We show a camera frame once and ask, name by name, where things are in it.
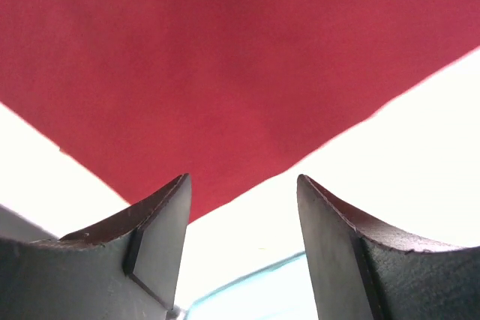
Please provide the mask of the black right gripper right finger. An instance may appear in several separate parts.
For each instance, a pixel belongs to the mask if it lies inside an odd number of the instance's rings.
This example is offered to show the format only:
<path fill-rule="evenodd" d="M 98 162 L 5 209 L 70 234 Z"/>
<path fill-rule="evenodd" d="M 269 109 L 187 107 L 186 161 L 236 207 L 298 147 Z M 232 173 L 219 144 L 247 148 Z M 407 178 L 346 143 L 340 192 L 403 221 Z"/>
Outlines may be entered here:
<path fill-rule="evenodd" d="M 479 248 L 406 232 L 297 178 L 319 319 L 478 319 Z"/>

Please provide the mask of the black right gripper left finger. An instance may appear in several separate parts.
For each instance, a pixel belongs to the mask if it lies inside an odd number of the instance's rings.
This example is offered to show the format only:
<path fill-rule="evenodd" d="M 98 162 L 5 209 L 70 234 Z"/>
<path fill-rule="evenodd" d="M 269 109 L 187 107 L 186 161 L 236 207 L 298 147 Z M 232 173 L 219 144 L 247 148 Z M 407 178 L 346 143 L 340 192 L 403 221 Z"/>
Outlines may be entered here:
<path fill-rule="evenodd" d="M 1 239 L 3 319 L 175 319 L 187 174 L 58 240 Z"/>

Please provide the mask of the dark red t-shirt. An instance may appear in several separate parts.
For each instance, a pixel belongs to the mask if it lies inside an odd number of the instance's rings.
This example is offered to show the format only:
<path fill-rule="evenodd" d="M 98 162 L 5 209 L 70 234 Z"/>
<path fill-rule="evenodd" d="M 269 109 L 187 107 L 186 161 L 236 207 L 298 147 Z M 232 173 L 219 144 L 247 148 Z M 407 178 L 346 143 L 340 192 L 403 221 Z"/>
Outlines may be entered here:
<path fill-rule="evenodd" d="M 1 0 L 1 101 L 197 219 L 478 44 L 479 0 Z"/>

